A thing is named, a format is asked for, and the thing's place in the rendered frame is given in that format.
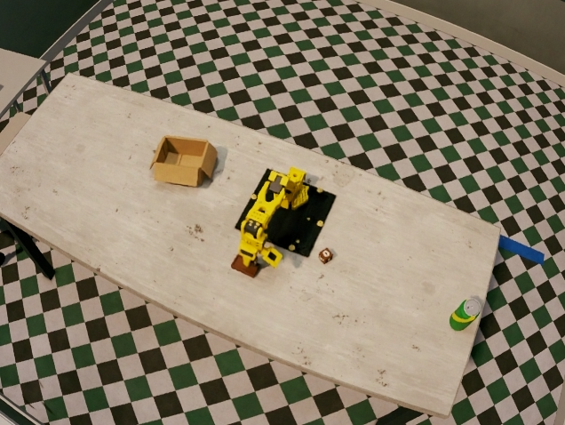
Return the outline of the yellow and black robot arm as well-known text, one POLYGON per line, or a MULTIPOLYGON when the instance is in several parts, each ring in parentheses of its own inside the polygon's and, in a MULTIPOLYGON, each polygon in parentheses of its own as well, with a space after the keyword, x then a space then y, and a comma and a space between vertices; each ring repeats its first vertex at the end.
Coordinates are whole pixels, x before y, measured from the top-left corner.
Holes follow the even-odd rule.
POLYGON ((267 224, 271 220, 275 210, 280 206, 286 209, 291 204, 291 210, 299 208, 307 203, 309 189, 303 185, 305 173, 290 169, 287 176, 272 171, 269 175, 270 181, 266 181, 258 194, 258 199, 246 216, 246 221, 241 225, 241 237, 246 244, 262 251, 266 242, 267 224), (274 193, 274 200, 266 201, 267 191, 274 193), (261 211, 265 211, 262 213, 261 211), (248 233, 247 233, 248 232, 248 233))

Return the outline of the green drink can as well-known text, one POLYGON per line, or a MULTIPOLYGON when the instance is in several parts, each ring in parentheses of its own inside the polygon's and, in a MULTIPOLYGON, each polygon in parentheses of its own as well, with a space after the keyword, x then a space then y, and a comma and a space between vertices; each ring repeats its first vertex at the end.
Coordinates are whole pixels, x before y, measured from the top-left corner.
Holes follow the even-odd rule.
POLYGON ((465 330, 479 316, 481 309, 476 299, 464 300, 459 306, 450 316, 450 326, 458 332, 465 330))

